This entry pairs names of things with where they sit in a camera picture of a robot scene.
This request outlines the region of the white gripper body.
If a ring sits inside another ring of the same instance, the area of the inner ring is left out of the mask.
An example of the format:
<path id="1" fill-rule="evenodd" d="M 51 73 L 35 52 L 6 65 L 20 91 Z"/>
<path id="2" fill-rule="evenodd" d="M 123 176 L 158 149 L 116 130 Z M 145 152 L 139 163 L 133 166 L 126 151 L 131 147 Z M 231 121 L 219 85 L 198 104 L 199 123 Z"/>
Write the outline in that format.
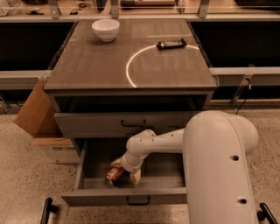
<path id="1" fill-rule="evenodd" d="M 133 155 L 130 152 L 126 151 L 121 156 L 121 166 L 125 171 L 130 173 L 137 173 L 144 162 L 143 155 Z"/>

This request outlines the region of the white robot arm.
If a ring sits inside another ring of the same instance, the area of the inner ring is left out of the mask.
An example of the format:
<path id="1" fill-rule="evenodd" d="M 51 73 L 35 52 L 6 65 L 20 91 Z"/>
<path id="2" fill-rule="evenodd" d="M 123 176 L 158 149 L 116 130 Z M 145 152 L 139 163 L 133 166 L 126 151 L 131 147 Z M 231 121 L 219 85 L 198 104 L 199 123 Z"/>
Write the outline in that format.
<path id="1" fill-rule="evenodd" d="M 183 129 L 162 135 L 147 129 L 134 135 L 111 165 L 129 172 L 138 185 L 149 154 L 180 153 L 190 224 L 258 224 L 246 161 L 257 144 L 251 121 L 209 110 L 192 117 Z"/>

